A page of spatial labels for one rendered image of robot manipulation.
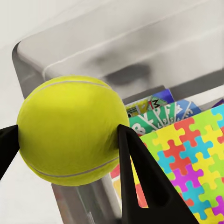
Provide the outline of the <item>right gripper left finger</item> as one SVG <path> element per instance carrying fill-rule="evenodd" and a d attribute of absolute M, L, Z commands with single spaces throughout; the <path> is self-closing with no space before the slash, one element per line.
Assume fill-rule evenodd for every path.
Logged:
<path fill-rule="evenodd" d="M 18 125 L 0 129 L 0 180 L 19 149 Z"/>

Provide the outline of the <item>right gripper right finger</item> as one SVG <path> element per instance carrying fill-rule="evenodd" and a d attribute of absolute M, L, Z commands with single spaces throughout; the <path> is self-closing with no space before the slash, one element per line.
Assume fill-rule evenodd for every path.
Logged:
<path fill-rule="evenodd" d="M 132 158 L 148 208 L 138 204 Z M 119 125 L 123 224 L 200 224 L 132 128 Z"/>

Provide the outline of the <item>board game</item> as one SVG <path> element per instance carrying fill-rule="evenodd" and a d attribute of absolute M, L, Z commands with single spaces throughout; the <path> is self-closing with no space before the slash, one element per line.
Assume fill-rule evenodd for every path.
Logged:
<path fill-rule="evenodd" d="M 141 137 L 223 104 L 224 85 L 131 117 L 129 124 Z M 109 174 L 122 211 L 120 165 Z M 142 207 L 138 194 L 137 198 L 139 206 Z"/>
<path fill-rule="evenodd" d="M 169 89 L 148 96 L 146 98 L 134 101 L 130 104 L 125 105 L 128 117 L 134 117 L 136 115 L 154 110 L 170 103 L 175 102 L 174 97 Z"/>

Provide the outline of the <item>jigsaw puzzle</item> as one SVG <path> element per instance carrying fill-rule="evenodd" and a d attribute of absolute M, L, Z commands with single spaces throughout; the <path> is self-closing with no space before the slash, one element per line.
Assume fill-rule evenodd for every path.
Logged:
<path fill-rule="evenodd" d="M 224 224 L 224 104 L 140 139 L 198 222 Z M 136 193 L 148 208 L 130 159 Z"/>

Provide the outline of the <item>tennis ball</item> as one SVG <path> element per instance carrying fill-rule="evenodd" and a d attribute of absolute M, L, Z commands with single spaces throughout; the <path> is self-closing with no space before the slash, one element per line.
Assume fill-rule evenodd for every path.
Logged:
<path fill-rule="evenodd" d="M 125 105 L 105 82 L 69 75 L 37 87 L 23 102 L 19 153 L 42 179 L 63 186 L 96 181 L 119 164 L 119 125 Z"/>

